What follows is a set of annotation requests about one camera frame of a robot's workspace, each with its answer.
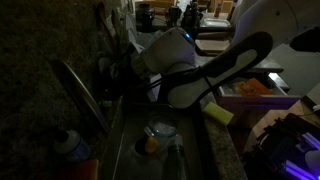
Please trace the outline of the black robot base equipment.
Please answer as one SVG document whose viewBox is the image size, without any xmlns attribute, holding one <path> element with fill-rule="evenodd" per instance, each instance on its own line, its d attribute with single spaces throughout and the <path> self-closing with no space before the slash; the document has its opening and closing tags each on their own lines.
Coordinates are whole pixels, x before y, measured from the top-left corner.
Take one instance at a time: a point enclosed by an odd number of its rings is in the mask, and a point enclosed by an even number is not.
<svg viewBox="0 0 320 180">
<path fill-rule="evenodd" d="M 304 156 L 313 147 L 303 140 L 305 133 L 320 138 L 319 127 L 292 113 L 265 127 L 252 149 L 242 154 L 248 180 L 298 180 L 284 165 L 289 160 L 308 169 Z"/>
</svg>

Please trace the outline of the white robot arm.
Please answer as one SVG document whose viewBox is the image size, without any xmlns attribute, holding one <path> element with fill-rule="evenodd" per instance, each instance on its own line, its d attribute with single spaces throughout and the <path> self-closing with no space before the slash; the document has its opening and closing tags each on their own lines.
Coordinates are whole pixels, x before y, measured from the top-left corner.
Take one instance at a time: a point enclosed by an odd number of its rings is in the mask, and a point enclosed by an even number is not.
<svg viewBox="0 0 320 180">
<path fill-rule="evenodd" d="M 241 0 L 235 32 L 220 53 L 206 55 L 191 36 L 171 28 L 134 57 L 141 79 L 160 74 L 161 96 L 184 109 L 264 60 L 279 45 L 319 26 L 320 0 Z"/>
</svg>

